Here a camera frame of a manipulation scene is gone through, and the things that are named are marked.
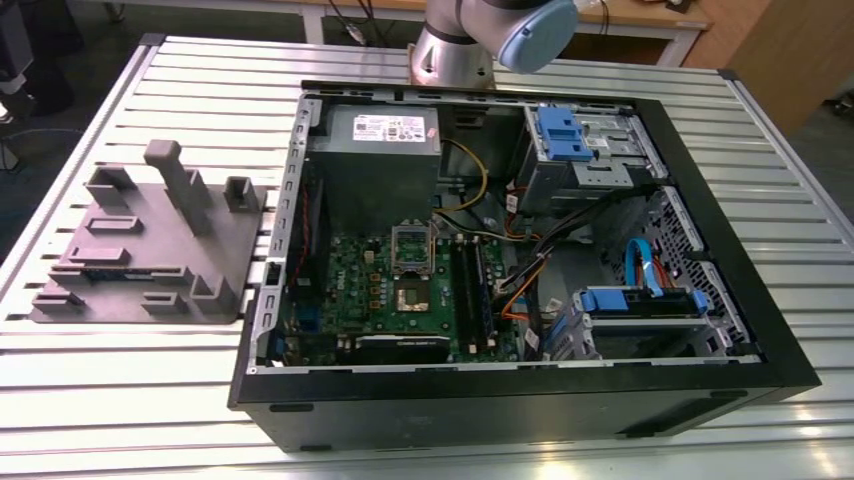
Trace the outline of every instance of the wooden cabinet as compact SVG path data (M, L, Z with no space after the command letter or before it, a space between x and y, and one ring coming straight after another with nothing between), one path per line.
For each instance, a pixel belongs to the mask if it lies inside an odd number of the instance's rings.
M854 72L854 0L700 0L713 27L684 67L728 68L785 134Z

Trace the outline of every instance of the yellow wire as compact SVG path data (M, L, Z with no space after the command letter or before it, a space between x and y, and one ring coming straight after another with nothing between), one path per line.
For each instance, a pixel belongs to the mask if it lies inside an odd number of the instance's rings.
M461 205L457 205L455 207L437 208L436 209L436 212L448 213L448 212L457 212L457 211L463 210L464 208L471 207L475 203L477 203L480 201L480 199L483 198L483 195L485 195L485 185L487 185L487 182L488 182L488 179L489 179L488 178L489 172L485 169L485 165L483 164L483 160L480 160L480 157L477 157L477 155L475 155L475 152L472 152L471 149L465 145L459 143L456 140L451 140L449 138L444 138L441 141L452 143L453 145L456 145L456 147L463 152L465 152L465 155L468 155L471 157L473 162L477 164L477 168L480 169L480 191L477 192L477 195L475 195L475 198L468 200Z
M533 279L536 278L539 273L543 271L543 268L545 268L545 262L543 262L543 264L539 266L536 271L531 274L528 279L524 281L524 283L521 284L521 288L519 290L516 290L516 294L512 296L512 298L509 299L509 302L507 302L507 305L504 305L504 308L501 309L501 317L507 316L507 312L509 311L509 307L512 306L513 302L516 301L516 299L521 295L521 292L524 292L524 290L528 288L528 285L531 285L531 282L533 281Z

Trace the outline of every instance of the metal table frame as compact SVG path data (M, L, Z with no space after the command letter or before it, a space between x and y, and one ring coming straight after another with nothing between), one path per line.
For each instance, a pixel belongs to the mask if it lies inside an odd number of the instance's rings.
M101 0L85 0L102 3ZM305 43L322 45L322 18L336 16L334 10L328 4L306 4L298 1L270 1L270 0L124 0L117 3L104 3L110 20L118 21L120 14L114 5L157 5L166 7L209 8L216 10L240 10L248 12L293 13L302 17L302 27L305 29ZM350 18L364 18L364 11L358 7L340 5L341 14ZM376 18L384 20L401 20L408 22L423 22L424 12L420 10L405 10L397 8L373 9ZM657 59L661 67L677 67L693 46L699 34L705 28L704 24L684 22L685 25L676 28L648 27L640 25L609 25L608 35L621 37L659 38L667 40L667 46ZM600 25L597 23L579 23L577 32L597 34Z
M38 325L29 302L90 198L94 165L134 180L152 138L205 182L277 187L302 79L401 83L397 50L169 37L136 50L0 268L0 473L201 478L835 478L854 474L854 232L737 81L555 62L500 88L661 101L823 386L672 438L285 455L225 408L241 323ZM268 196L274 205L277 192ZM265 214L269 225L272 214ZM257 255L266 250L266 227ZM261 278L252 265L249 281Z

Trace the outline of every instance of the power supply label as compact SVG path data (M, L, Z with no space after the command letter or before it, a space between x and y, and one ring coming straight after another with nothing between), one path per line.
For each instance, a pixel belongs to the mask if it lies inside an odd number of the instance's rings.
M424 117L358 115L352 123L358 142L425 142Z

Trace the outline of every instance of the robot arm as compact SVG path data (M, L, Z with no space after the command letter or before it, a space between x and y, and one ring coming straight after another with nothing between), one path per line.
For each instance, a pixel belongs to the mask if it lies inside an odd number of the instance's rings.
M489 88L492 58L516 73L553 60L577 25L572 0L429 0L409 59L420 85Z

